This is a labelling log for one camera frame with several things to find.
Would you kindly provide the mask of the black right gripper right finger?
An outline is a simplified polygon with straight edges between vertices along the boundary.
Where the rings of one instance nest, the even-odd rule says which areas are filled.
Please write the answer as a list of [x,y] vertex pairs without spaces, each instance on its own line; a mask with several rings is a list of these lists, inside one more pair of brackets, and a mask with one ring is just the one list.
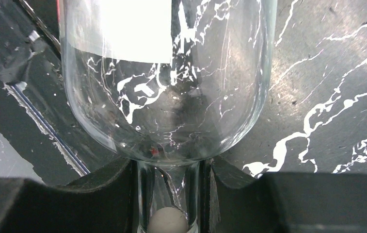
[[367,174],[267,172],[202,163],[205,233],[367,233]]

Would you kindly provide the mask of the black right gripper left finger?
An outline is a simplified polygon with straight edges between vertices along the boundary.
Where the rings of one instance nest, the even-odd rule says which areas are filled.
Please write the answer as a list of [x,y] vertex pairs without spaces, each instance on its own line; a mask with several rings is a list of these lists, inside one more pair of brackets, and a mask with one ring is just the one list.
[[117,159],[64,186],[0,178],[0,233],[129,233],[134,173]]

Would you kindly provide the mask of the clear glass jar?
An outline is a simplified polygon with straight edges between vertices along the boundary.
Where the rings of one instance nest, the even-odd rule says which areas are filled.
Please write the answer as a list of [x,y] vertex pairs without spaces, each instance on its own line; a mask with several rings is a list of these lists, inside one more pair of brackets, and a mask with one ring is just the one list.
[[199,232],[200,164],[257,121],[277,4],[58,1],[68,104],[94,140],[137,162],[138,232]]

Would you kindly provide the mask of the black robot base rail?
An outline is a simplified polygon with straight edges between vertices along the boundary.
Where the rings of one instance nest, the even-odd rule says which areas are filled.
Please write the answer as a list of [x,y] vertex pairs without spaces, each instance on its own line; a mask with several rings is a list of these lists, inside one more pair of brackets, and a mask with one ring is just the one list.
[[118,155],[79,125],[64,92],[54,0],[0,0],[0,177],[64,185]]

